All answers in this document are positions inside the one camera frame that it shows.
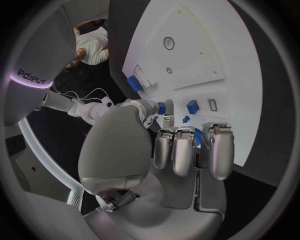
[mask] dark background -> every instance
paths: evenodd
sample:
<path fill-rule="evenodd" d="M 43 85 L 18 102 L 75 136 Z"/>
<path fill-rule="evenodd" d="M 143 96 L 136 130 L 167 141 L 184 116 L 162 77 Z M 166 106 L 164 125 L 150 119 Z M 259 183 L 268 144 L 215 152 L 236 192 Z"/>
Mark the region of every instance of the dark background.
<path fill-rule="evenodd" d="M 15 25 L 18 23 L 20 16 L 30 7 L 30 2 L 18 2 L 18 6 L 15 6 L 14 2 L 5 3 L 5 8 L 10 10 L 11 16 L 10 18 L 5 18 L 2 16 L 1 19 L 1 34 L 2 37 L 0 40 L 1 50 L 5 48 L 5 36 L 9 34 L 9 32 L 14 30 Z M 296 43 L 300 43 L 299 30 L 300 30 L 300 3 L 296 0 L 266 0 L 265 1 L 280 17 L 286 28 L 291 33 Z M 82 64 L 79 68 L 72 72 L 71 74 L 66 75 L 62 73 L 58 76 L 58 81 L 56 82 L 56 87 L 64 92 L 64 90 L 71 91 L 75 90 L 79 96 L 85 96 L 95 87 L 104 88 L 109 96 L 115 103 L 123 102 L 125 96 L 118 89 L 115 82 L 111 79 L 109 74 L 109 64 L 108 61 L 102 63 L 98 66 L 88 66 L 86 64 Z M 95 95 L 91 97 L 102 98 L 104 97 L 101 91 L 97 91 Z M 35 114 L 39 114 L 38 117 L 44 120 L 47 119 L 48 115 L 55 114 L 57 112 L 52 109 L 46 108 L 41 112 L 34 112 L 30 117 L 32 121 L 35 119 Z M 59 121 L 68 121 L 70 116 L 68 115 L 60 115 Z M 60 123 L 56 122 L 52 125 L 47 125 L 49 128 L 49 136 L 47 136 L 47 141 L 51 141 L 53 136 L 51 132 L 60 130 Z M 85 133 L 87 133 L 90 129 L 88 124 L 82 124 L 81 119 L 76 119 L 69 122 L 69 131 L 72 131 L 76 128 L 81 128 L 82 135 L 78 135 L 77 137 L 83 142 L 85 139 Z M 36 128 L 45 128 L 41 124 L 35 126 Z M 63 136 L 65 141 L 68 141 L 70 136 Z M 78 141 L 78 145 L 73 146 L 74 149 L 80 149 L 81 145 Z M 78 153 L 76 151 L 70 152 L 68 148 L 64 148 L 63 150 L 57 151 L 57 148 L 53 148 L 49 150 L 52 152 L 53 157 L 55 159 L 67 159 L 70 161 L 62 161 L 60 162 L 61 166 L 68 170 L 68 172 L 78 178 L 77 173 L 77 165 L 75 162 L 71 161 L 77 158 Z M 227 237 L 232 236 L 236 231 L 243 228 L 251 219 L 253 219 L 257 213 L 264 207 L 264 205 L 268 202 L 276 187 L 271 186 L 269 184 L 262 183 L 261 181 L 254 180 L 250 177 L 242 175 L 236 171 L 232 173 L 232 176 L 225 182 L 226 192 L 228 196 L 231 197 L 227 201 L 227 214 L 225 221 L 218 233 L 216 239 L 226 239 Z M 84 201 L 90 203 L 92 201 L 91 196 L 85 196 Z M 299 207 L 298 204 L 300 200 L 299 192 L 295 196 L 294 201 L 290 205 L 289 209 L 283 215 L 281 220 L 275 225 L 272 231 L 264 238 L 264 239 L 274 239 L 275 237 L 279 237 L 281 235 L 287 236 L 286 234 L 293 236 L 294 238 L 299 238 L 299 231 L 297 225 L 297 217 L 299 215 Z M 33 239 L 31 233 L 24 227 L 22 222 L 19 220 L 16 213 L 13 211 L 8 201 L 5 199 L 4 194 L 1 198 L 1 209 L 0 209 L 0 220 L 2 223 L 2 231 L 9 234 L 9 237 L 12 239 Z M 82 211 L 88 213 L 91 209 L 95 208 L 94 206 L 82 206 Z"/>

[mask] man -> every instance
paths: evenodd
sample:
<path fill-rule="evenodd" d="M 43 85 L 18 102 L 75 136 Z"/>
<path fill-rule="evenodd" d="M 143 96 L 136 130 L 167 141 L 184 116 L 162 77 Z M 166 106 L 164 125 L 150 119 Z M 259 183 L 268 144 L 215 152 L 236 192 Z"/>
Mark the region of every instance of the man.
<path fill-rule="evenodd" d="M 85 21 L 73 28 L 76 36 L 77 57 L 65 67 L 67 72 L 75 68 L 80 61 L 88 65 L 97 65 L 109 58 L 108 32 L 103 27 L 80 35 L 79 28 L 90 22 L 92 21 Z"/>

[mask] blue object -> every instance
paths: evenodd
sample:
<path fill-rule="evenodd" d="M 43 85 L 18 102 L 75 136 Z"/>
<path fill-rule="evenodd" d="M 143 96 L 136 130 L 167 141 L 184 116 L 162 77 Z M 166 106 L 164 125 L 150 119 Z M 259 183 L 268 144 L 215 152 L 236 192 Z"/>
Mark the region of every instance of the blue object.
<path fill-rule="evenodd" d="M 186 106 L 187 106 L 189 114 L 196 114 L 196 112 L 199 110 L 199 107 L 198 107 L 196 101 L 190 101 Z"/>
<path fill-rule="evenodd" d="M 190 120 L 190 117 L 189 116 L 185 116 L 185 118 L 182 119 L 182 123 L 186 124 L 189 120 Z"/>
<path fill-rule="evenodd" d="M 135 93 L 143 89 L 142 85 L 139 83 L 135 76 L 129 77 L 126 81 Z"/>
<path fill-rule="evenodd" d="M 198 128 L 195 128 L 196 147 L 201 144 L 203 132 Z"/>
<path fill-rule="evenodd" d="M 159 114 L 159 115 L 165 114 L 165 112 L 166 112 L 166 106 L 165 106 L 165 104 L 163 102 L 159 101 L 158 105 L 159 105 L 159 111 L 158 111 L 157 114 Z"/>

